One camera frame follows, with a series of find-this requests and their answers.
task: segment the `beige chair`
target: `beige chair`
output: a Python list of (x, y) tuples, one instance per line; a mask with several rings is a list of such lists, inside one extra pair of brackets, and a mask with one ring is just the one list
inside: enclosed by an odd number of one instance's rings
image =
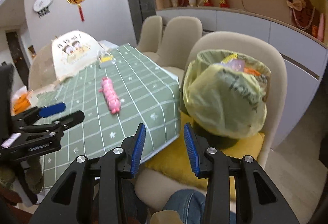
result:
[(189, 53), (202, 33), (202, 23), (195, 17), (175, 17), (165, 27), (155, 62), (178, 76), (180, 86)]
[(28, 75), (28, 86), (31, 90), (37, 90), (52, 84), (57, 80), (54, 60), (52, 59), (51, 44), (38, 51)]
[[(265, 139), (257, 159), (264, 168), (286, 98), (287, 72), (283, 58), (272, 45), (260, 39), (233, 32), (213, 32), (205, 35), (195, 44), (188, 57), (187, 64), (196, 58), (197, 53), (206, 49), (227, 49), (240, 52), (263, 62), (271, 70), (267, 118), (262, 129), (262, 132), (265, 133)], [(167, 199), (175, 191), (183, 188), (186, 188), (186, 186), (148, 168), (142, 171), (135, 185), (139, 199), (156, 210), (161, 210)]]
[(162, 41), (163, 20), (161, 16), (150, 16), (142, 24), (137, 50), (156, 62), (158, 45)]

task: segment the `white cabinet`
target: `white cabinet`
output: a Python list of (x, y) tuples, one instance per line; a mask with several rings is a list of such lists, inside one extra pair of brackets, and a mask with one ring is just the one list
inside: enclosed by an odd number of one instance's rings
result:
[(286, 26), (271, 22), (269, 44), (321, 76), (327, 62), (327, 49), (309, 37)]
[(287, 96), (284, 111), (271, 148), (275, 148), (291, 132), (312, 101), (319, 81), (307, 72), (285, 60), (287, 69)]
[(163, 23), (167, 24), (170, 19), (180, 16), (180, 12), (178, 9), (157, 10), (156, 15), (161, 16), (163, 18)]
[(245, 14), (217, 11), (216, 30), (243, 33), (268, 43), (270, 21)]
[(216, 31), (216, 11), (206, 9), (179, 9), (180, 16), (199, 18), (204, 30)]

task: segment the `tile floor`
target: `tile floor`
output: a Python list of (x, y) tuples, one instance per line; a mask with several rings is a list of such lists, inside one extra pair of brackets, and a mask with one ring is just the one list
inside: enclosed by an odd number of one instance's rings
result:
[(326, 181), (319, 161), (320, 142), (328, 132), (328, 98), (322, 86), (299, 123), (271, 151), (265, 171), (279, 188), (300, 224), (311, 218)]

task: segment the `checkered tablecloth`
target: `checkered tablecloth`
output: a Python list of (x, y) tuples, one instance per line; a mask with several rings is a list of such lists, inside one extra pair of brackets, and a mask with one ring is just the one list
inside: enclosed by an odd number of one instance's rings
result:
[[(133, 136), (139, 123), (146, 126), (142, 162), (178, 137), (181, 125), (178, 82), (129, 44), (111, 53), (114, 59), (107, 67), (92, 64), (65, 81), (58, 90), (38, 97), (38, 106), (64, 102), (66, 110), (36, 124), (50, 123), (77, 110), (85, 114), (83, 123), (64, 132), (62, 149), (42, 157), (46, 190), (77, 156), (103, 156), (120, 146), (124, 138)], [(113, 81), (121, 100), (119, 114), (110, 114), (99, 92), (103, 77)]]

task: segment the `bag filled with items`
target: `bag filled with items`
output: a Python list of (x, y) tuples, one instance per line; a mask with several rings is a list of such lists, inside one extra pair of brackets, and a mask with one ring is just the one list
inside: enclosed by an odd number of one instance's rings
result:
[(253, 136), (265, 122), (270, 76), (268, 67), (248, 55), (212, 49), (199, 52), (184, 79), (186, 113), (213, 135)]

